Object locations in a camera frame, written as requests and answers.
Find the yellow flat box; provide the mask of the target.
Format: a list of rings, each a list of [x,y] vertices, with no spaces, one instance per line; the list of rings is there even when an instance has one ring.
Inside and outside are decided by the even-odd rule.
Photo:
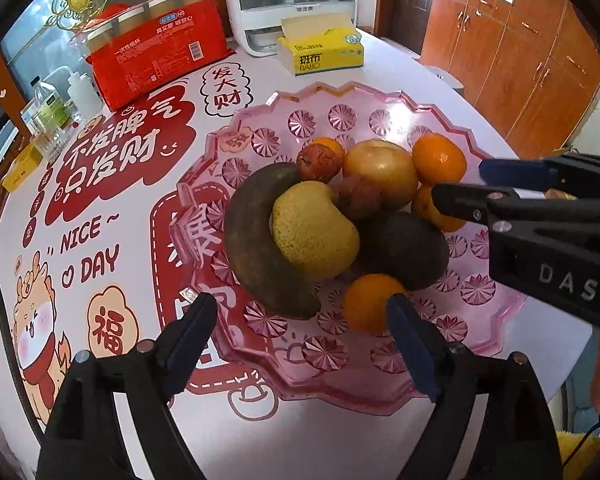
[[[12,164],[2,180],[3,188],[12,193],[18,186],[38,168],[43,156],[36,147],[29,143],[20,154],[12,161]]]

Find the white squeeze bottle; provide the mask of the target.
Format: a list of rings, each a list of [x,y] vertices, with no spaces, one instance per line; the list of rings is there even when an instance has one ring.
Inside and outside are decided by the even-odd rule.
[[[61,99],[74,106],[80,117],[85,120],[94,118],[104,103],[92,83],[90,76],[60,66],[44,79],[58,91]]]

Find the white countertop appliance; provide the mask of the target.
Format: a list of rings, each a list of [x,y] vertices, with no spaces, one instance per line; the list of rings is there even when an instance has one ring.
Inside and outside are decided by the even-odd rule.
[[[355,18],[358,0],[225,0],[235,41],[253,56],[276,52],[285,18],[344,13]]]

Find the printed pink tablecloth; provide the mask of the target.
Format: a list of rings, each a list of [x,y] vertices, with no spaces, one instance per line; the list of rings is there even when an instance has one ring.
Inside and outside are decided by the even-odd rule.
[[[320,81],[340,86],[355,80],[379,90],[402,90],[419,104],[434,104],[447,118],[475,133],[480,148],[507,157],[500,135],[454,90],[408,54],[373,36],[363,39],[365,63],[356,70],[322,73]],[[152,281],[150,211],[174,191],[178,178],[201,155],[206,135],[224,119],[197,108],[196,138],[184,156],[158,182],[136,182],[108,200],[95,200],[82,221],[99,218],[99,236],[61,255],[61,237],[70,223],[38,220],[33,240],[22,244],[33,200],[50,195],[40,176],[27,178],[10,196],[0,221],[0,285],[7,307],[16,302],[17,275],[40,255],[59,276],[66,266],[106,248],[119,257],[112,281],[129,298],[140,321],[140,336],[159,333],[159,316],[178,308],[158,304]],[[504,348],[530,359],[546,396],[555,394],[580,358],[592,328],[573,316],[530,299],[506,325]],[[178,426],[196,461],[211,479],[244,474],[249,479],[391,479],[422,433],[432,406],[411,400],[391,416],[363,415],[321,400],[242,402],[230,387],[210,393],[182,393],[174,404]]]

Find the white round stool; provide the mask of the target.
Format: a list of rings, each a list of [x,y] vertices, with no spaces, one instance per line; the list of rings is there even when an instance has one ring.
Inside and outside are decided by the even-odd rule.
[[[462,84],[458,79],[449,74],[446,70],[442,70],[442,68],[440,67],[431,65],[425,65],[425,68],[429,70],[430,73],[434,74],[434,76],[438,77],[440,80],[445,82],[460,96],[464,96],[464,84]]]

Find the red apple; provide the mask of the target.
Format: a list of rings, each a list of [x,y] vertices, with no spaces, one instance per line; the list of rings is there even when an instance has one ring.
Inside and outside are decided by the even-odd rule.
[[[345,177],[359,176],[379,188],[385,202],[402,208],[415,196],[418,175],[412,155],[401,145],[375,139],[358,142],[343,159]]]

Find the yellow pear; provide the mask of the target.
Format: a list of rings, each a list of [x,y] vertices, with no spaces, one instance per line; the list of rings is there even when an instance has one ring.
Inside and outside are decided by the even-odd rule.
[[[360,249],[355,225],[335,205],[335,192],[318,181],[303,181],[275,201],[271,230],[283,256],[309,281],[336,278]]]

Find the red paper cup package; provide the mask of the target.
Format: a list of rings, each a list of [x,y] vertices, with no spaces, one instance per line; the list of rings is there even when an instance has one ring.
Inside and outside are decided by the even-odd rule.
[[[110,110],[230,54],[216,0],[148,0],[71,38]]]

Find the drinking glass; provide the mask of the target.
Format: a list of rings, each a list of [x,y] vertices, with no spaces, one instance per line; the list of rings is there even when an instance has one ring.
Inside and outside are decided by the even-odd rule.
[[[66,128],[39,133],[34,137],[32,144],[46,162],[54,162],[72,139],[73,133],[73,123],[69,122]]]

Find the yellow tissue box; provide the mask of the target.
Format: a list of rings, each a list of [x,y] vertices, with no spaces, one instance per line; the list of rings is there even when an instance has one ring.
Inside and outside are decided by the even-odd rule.
[[[350,16],[326,13],[285,18],[277,58],[291,75],[300,76],[364,65],[361,33]]]

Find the wooden cabinet wall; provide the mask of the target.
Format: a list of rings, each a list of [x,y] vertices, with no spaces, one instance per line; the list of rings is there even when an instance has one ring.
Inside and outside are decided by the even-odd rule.
[[[432,0],[420,55],[522,158],[563,148],[600,91],[600,54],[569,0]]]

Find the red lychee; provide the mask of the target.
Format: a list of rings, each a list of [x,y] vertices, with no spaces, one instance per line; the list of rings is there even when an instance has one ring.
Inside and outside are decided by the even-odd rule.
[[[337,185],[336,205],[352,222],[378,216],[384,212],[381,189],[372,180],[361,176],[343,178]]]
[[[336,155],[318,144],[309,144],[299,152],[296,164],[303,181],[318,181],[325,184],[336,177],[341,169]]]

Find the dark overripe banana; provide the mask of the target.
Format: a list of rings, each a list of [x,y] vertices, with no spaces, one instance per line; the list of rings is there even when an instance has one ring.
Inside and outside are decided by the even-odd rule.
[[[284,257],[270,231],[275,201],[300,182],[293,162],[255,171],[236,188],[226,206],[224,246],[239,284],[268,312],[308,320],[321,310],[310,283]]]

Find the dark avocado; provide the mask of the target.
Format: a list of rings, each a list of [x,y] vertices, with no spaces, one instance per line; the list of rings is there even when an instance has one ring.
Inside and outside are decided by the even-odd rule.
[[[365,273],[386,274],[409,292],[425,289],[449,265],[449,246],[432,223],[406,211],[370,217],[356,225],[360,250],[356,264]]]

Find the mandarin orange with stem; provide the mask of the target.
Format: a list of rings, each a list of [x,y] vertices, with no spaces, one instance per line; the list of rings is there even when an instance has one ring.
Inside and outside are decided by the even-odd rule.
[[[460,182],[467,171],[462,150],[440,133],[425,133],[414,144],[414,165],[423,184]]]

